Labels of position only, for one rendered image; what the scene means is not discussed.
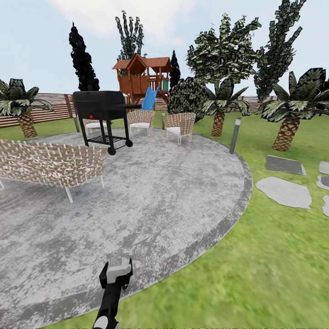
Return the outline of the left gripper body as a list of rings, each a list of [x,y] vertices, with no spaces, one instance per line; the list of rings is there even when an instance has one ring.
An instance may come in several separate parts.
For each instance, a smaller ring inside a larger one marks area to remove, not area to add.
[[[109,294],[116,295],[120,298],[122,285],[129,283],[130,274],[123,276],[118,276],[115,283],[107,283],[107,275],[101,276],[100,283],[103,289],[105,289],[103,297],[106,297]]]

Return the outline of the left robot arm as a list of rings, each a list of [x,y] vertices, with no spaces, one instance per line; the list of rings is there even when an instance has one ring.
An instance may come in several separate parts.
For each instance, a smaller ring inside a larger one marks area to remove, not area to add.
[[[101,286],[105,292],[93,329],[119,329],[119,322],[114,317],[117,316],[122,285],[129,283],[132,265],[114,266],[109,270],[107,268],[108,263],[99,275]]]

